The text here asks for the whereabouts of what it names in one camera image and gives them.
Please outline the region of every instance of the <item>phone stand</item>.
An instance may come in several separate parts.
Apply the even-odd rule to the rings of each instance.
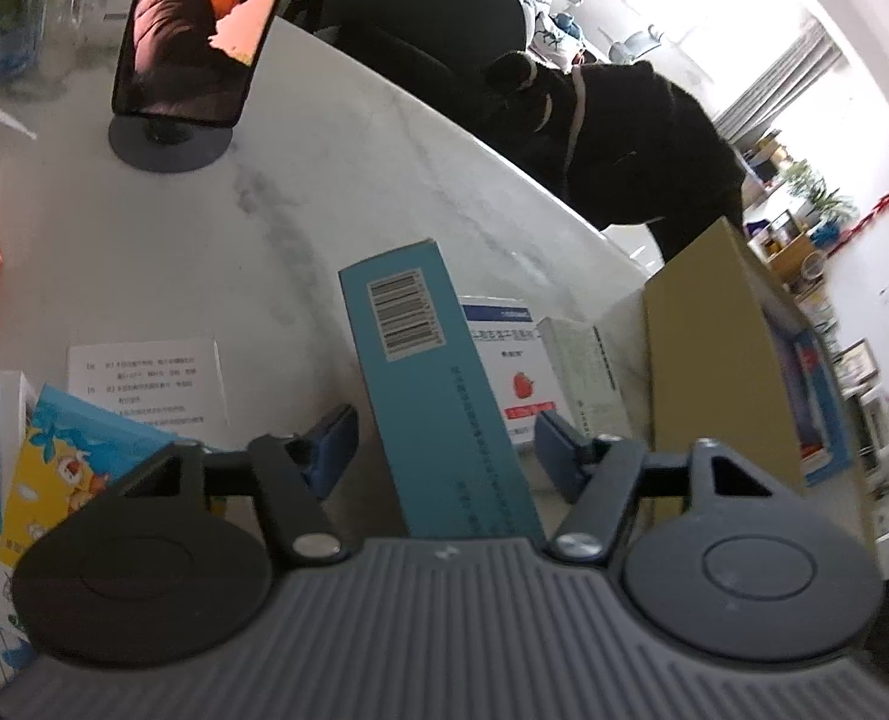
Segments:
[[[122,162],[147,172],[189,172],[211,165],[232,142],[230,127],[115,116],[107,141]]]

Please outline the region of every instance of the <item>potted plant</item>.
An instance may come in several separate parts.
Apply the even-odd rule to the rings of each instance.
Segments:
[[[808,164],[806,159],[794,162],[784,172],[788,193],[804,200],[801,213],[807,218],[817,215],[825,223],[841,227],[857,217],[858,209],[840,189],[828,189],[825,177]]]

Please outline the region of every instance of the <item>gray curtain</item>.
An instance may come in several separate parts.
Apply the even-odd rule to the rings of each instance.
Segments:
[[[842,57],[825,28],[813,20],[801,37],[750,89],[714,120],[718,133],[739,151],[762,138],[774,119]]]

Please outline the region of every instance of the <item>smartphone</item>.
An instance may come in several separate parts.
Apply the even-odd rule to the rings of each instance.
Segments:
[[[278,1],[131,1],[112,110],[233,127]]]

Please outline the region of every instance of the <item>barcode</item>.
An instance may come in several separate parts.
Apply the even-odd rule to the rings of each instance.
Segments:
[[[445,334],[419,269],[371,281],[368,295],[388,362],[445,345]]]

